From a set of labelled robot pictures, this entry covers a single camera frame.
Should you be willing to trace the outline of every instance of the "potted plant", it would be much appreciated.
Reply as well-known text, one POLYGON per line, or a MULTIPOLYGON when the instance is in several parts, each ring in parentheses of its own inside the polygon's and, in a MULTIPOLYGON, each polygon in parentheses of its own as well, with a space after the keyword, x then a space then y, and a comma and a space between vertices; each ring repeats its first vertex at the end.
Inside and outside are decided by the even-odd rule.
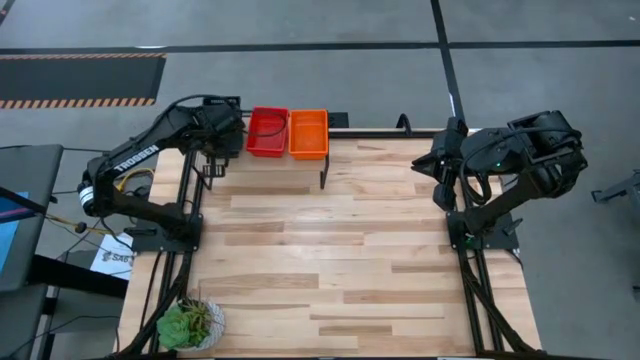
POLYGON ((224 314, 213 303, 185 298, 158 320, 160 344, 170 350, 200 351, 213 346, 224 332, 224 314))

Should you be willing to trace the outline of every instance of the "wooden table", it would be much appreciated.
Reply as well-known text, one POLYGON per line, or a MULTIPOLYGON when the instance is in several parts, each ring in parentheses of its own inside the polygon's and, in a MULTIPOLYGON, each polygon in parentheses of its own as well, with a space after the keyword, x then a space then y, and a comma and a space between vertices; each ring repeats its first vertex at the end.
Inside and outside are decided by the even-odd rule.
MULTIPOLYGON (((195 355, 472 355, 457 256, 445 213, 431 200, 435 182, 410 170, 430 148, 424 139, 331 140, 324 190, 318 162, 247 153, 232 160, 203 196, 206 230, 189 282, 190 294, 221 304, 227 329, 214 349, 195 355)), ((175 201, 182 161, 176 151, 160 155, 152 201, 175 201)), ((505 251, 485 254, 498 307, 539 347, 520 266, 505 251)), ((138 331, 155 256, 135 260, 123 345, 138 331)))

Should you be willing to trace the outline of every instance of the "concrete floor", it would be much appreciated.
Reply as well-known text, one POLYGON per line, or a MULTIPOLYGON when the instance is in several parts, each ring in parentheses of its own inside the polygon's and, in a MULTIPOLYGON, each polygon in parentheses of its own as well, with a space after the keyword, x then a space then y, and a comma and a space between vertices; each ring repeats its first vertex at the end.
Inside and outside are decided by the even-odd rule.
MULTIPOLYGON (((633 0, 441 3, 449 41, 640 38, 640 3, 633 0)), ((428 0, 179 4, 16 0, 0 27, 0 48, 437 39, 428 0)), ((627 199, 595 205, 589 192, 640 168, 634 132, 640 48, 455 50, 452 56, 470 127, 504 126, 516 117, 559 109, 584 133, 590 167, 574 190, 515 212, 525 219, 518 235, 544 348, 636 359, 640 304, 631 285, 640 282, 640 224, 627 199)), ((405 112, 414 127, 440 128, 451 114, 438 50, 171 54, 157 105, 0 111, 0 144, 110 149, 145 129, 171 100, 197 92, 241 95, 247 107, 349 111, 352 127, 388 127, 405 112), (74 135, 78 131, 82 136, 74 135)), ((90 157, 66 152, 56 190, 75 189, 90 157)), ((75 196, 61 197, 54 209, 81 216, 75 196)), ((49 226, 42 239, 38 252, 48 256, 75 241, 49 226)), ((54 358, 105 355, 113 329, 96 331, 59 336, 54 358)))

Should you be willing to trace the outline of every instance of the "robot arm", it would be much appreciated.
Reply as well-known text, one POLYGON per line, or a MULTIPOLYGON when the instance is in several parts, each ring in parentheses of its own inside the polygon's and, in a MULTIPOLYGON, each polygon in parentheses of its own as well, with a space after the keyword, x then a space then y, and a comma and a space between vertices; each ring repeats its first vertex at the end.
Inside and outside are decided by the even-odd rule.
POLYGON ((225 99, 213 95, 180 99, 163 111, 149 129, 88 162, 82 183, 78 185, 80 203, 87 215, 106 217, 123 214, 155 222, 165 229, 188 225, 178 204, 157 205, 126 196, 115 188, 113 182, 128 169, 164 149, 177 148, 183 154, 199 150, 212 157, 215 150, 224 145, 225 136, 244 129, 241 112, 231 102, 197 107, 177 105, 197 97, 225 99))
POLYGON ((463 218, 470 234, 492 230, 496 220, 530 199, 556 198, 575 185, 587 167, 580 132, 559 111, 542 112, 509 122, 507 128, 483 129, 468 136, 461 119, 451 118, 431 152, 413 162, 412 169, 438 181, 434 202, 445 211, 455 206, 456 177, 471 201, 463 218), (488 177, 518 176, 517 184, 491 199, 488 177), (475 176, 478 194, 467 177, 475 176))

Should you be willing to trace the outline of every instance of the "orange striped tape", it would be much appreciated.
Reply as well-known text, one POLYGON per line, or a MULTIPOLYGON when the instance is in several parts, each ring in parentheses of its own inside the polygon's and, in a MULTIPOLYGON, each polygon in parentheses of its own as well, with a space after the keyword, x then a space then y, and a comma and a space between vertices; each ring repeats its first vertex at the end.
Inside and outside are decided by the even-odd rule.
POLYGON ((0 109, 53 109, 114 106, 150 106, 156 99, 53 99, 53 100, 0 100, 0 109))
POLYGON ((166 58, 166 53, 139 54, 55 54, 55 55, 7 55, 0 60, 55 60, 55 59, 124 59, 124 58, 166 58))

